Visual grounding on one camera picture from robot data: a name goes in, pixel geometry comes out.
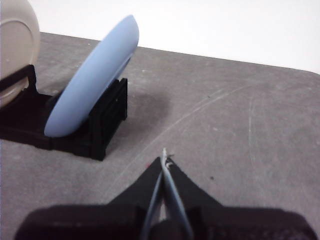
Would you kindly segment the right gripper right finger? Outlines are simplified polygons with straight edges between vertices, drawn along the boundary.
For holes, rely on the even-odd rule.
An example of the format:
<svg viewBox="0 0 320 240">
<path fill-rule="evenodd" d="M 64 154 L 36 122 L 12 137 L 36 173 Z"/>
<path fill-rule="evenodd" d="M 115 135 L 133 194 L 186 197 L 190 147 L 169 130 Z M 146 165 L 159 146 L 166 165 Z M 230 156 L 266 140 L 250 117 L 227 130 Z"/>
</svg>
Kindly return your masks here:
<svg viewBox="0 0 320 240">
<path fill-rule="evenodd" d="M 300 214 L 279 208 L 225 206 L 208 195 L 162 152 L 168 215 L 193 240 L 314 240 Z"/>
</svg>

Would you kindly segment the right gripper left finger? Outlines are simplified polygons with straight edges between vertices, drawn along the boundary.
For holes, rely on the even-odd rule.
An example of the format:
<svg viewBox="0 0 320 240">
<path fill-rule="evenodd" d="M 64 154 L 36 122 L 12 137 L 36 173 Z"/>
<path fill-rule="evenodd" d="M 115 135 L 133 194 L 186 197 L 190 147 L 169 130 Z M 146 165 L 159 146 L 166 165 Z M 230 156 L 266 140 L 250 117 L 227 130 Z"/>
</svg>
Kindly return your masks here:
<svg viewBox="0 0 320 240">
<path fill-rule="evenodd" d="M 161 172 L 160 158 L 107 204 L 67 204 L 27 215 L 16 240 L 137 240 Z"/>
</svg>

